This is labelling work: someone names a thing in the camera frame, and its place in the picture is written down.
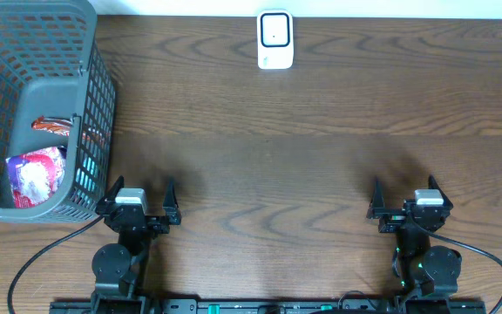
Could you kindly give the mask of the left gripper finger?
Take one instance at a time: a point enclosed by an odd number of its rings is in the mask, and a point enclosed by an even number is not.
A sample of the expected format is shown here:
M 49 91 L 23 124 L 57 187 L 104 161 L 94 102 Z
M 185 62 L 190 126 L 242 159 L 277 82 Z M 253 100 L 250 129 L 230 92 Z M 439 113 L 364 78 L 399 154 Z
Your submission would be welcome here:
M 163 209 L 178 209 L 179 205 L 175 195 L 174 179 L 169 178 L 166 184 L 166 192 L 162 202 Z
M 115 201 L 117 194 L 120 189 L 125 185 L 124 176 L 120 175 L 118 179 L 113 183 L 110 189 L 105 194 L 105 201 Z

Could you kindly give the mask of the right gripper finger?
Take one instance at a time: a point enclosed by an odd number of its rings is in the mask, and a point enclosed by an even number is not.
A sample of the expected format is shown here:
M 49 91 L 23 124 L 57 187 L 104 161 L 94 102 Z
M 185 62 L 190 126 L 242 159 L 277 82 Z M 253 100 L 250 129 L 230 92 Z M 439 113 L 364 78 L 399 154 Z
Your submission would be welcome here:
M 440 193 L 441 198 L 443 199 L 443 201 L 449 201 L 449 198 L 446 196 L 446 194 L 444 193 L 444 191 L 438 185 L 437 180 L 435 179 L 435 177 L 432 174 L 430 174 L 429 177 L 428 177 L 428 188 L 429 189 L 437 190 Z
M 375 179 L 373 195 L 370 200 L 370 209 L 385 209 L 383 188 L 380 180 Z

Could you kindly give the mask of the red purple snack pack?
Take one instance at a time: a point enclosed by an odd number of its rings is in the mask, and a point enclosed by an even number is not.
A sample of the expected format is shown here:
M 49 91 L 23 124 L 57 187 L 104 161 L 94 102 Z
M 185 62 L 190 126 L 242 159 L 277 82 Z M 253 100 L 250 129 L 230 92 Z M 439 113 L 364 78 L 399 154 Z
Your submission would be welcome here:
M 6 159 L 16 208 L 33 208 L 48 201 L 64 179 L 67 149 L 46 147 Z

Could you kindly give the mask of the orange red bar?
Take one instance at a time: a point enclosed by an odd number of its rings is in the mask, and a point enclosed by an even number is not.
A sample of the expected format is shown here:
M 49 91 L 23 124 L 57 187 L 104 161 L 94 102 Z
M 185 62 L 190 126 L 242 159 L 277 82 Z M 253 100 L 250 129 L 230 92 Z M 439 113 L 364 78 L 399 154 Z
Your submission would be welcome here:
M 72 119 L 46 118 L 45 116 L 40 116 L 31 123 L 31 128 L 33 130 L 45 131 L 47 133 L 68 137 L 73 128 L 73 123 Z M 101 145 L 105 144 L 104 135 L 94 128 L 83 131 L 82 137 L 84 140 L 98 142 Z

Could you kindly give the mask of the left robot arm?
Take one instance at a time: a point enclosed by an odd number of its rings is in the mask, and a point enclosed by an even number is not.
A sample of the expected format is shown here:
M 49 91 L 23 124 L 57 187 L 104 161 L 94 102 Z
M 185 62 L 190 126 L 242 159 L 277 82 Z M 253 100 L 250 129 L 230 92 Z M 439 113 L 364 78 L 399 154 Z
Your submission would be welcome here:
M 173 180 L 166 185 L 162 208 L 163 215 L 149 215 L 145 190 L 126 188 L 122 176 L 98 201 L 98 217 L 118 234 L 118 240 L 101 247 L 92 258 L 95 290 L 89 313 L 162 312 L 160 302 L 143 291 L 142 283 L 153 240 L 181 223 Z

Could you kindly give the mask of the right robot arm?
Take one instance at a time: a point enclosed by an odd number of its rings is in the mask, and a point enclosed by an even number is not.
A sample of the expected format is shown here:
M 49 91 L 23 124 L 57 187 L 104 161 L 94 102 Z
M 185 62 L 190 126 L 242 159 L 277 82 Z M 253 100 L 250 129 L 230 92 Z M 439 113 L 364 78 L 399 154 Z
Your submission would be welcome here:
M 375 181 L 366 217 L 378 221 L 380 233 L 396 236 L 393 271 L 403 291 L 391 307 L 400 313 L 450 313 L 450 296 L 458 291 L 462 256 L 455 249 L 431 245 L 430 237 L 444 226 L 453 204 L 431 176 L 401 208 L 385 205 L 383 188 Z

